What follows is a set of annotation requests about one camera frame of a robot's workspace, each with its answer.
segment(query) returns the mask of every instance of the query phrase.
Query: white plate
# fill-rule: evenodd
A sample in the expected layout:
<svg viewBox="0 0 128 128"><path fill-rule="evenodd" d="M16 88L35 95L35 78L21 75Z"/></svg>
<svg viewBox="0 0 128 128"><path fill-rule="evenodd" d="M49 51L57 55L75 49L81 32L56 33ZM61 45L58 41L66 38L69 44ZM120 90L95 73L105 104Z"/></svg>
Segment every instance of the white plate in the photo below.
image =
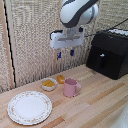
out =
<svg viewBox="0 0 128 128"><path fill-rule="evenodd" d="M9 102L7 110L10 118L16 123L33 125L50 115L52 103L43 93L27 91L16 95Z"/></svg>

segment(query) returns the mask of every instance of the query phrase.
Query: pink mug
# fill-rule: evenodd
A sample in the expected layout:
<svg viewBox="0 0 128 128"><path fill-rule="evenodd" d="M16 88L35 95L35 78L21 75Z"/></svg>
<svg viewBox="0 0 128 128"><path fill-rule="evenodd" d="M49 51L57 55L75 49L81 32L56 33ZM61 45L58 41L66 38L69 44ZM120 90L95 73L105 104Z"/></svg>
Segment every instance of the pink mug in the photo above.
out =
<svg viewBox="0 0 128 128"><path fill-rule="evenodd" d="M76 80L71 78L66 79L64 83L64 95L67 97L78 95L80 90L76 92L76 87L80 88L81 90L81 85Z"/></svg>

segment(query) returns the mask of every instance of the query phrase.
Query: plate rim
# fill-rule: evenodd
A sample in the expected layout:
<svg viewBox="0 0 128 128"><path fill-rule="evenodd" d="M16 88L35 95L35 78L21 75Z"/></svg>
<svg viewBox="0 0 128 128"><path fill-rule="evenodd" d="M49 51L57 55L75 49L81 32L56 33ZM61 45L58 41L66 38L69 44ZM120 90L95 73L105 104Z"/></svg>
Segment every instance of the plate rim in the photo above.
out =
<svg viewBox="0 0 128 128"><path fill-rule="evenodd" d="M37 92L37 91L25 91L25 92L22 92L22 93L27 93L27 92L33 92L33 93L35 92L35 93L37 93L37 94L40 93L40 94L45 95L44 93ZM16 122L16 123L18 123L18 124L22 124L22 125L34 125L34 124L38 124L38 123L41 123L42 121L46 120L46 119L49 117L49 115L51 114L51 111L52 111L52 102L51 102L50 98L49 98L47 95L45 95L45 96L47 97L47 99L48 99L49 102L50 102L51 109L50 109L50 111L49 111L49 114L45 117L45 119L39 120L39 121L34 122L34 123L22 123L22 122L18 122L17 120L15 120L15 118L13 118L13 117L11 116L11 114L10 114L10 112L9 112L10 104L11 104L11 102L14 100L14 98L16 98L18 95L21 95L22 93L19 93L19 94L17 94L16 96L14 96L14 97L10 100L10 102L8 103L7 112L8 112L9 117L10 117L14 122Z"/></svg>

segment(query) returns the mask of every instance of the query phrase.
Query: cable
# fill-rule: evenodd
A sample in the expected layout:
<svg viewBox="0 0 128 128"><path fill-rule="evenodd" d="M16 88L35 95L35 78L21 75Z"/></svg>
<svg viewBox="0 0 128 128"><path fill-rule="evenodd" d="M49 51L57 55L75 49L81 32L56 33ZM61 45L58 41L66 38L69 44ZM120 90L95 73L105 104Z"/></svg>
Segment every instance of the cable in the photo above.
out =
<svg viewBox="0 0 128 128"><path fill-rule="evenodd" d="M123 24L123 23L124 23L124 22L126 22L127 20L128 20L128 18L127 18L127 19L125 19L124 21L120 22L119 24L117 24L117 25L115 25L115 26L113 26L113 27L109 28L109 29L102 30L102 31L99 31L99 32L97 32L97 33L95 33L95 34L87 35L87 36L84 36L84 37L94 36L94 35L100 34L100 33L102 33L102 32L109 31L109 30L114 29L115 27L117 27L117 26L119 26L119 25Z"/></svg>

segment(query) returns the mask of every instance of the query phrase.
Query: yellow food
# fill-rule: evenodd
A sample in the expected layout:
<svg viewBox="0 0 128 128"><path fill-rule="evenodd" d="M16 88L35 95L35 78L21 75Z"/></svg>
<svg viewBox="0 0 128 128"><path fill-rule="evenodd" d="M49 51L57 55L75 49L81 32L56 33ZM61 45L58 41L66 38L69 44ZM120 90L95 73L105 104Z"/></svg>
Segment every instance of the yellow food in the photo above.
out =
<svg viewBox="0 0 128 128"><path fill-rule="evenodd" d="M54 82L51 81L51 82L48 83L46 86L47 86L47 87L53 87L54 85L55 85Z"/></svg>
<svg viewBox="0 0 128 128"><path fill-rule="evenodd" d="M65 79L62 75L57 76L57 80L58 80L59 84L64 84Z"/></svg>
<svg viewBox="0 0 128 128"><path fill-rule="evenodd" d="M46 86L46 85L47 85L48 83L50 83L50 82L52 82L52 81L48 79L48 80L42 82L42 85Z"/></svg>

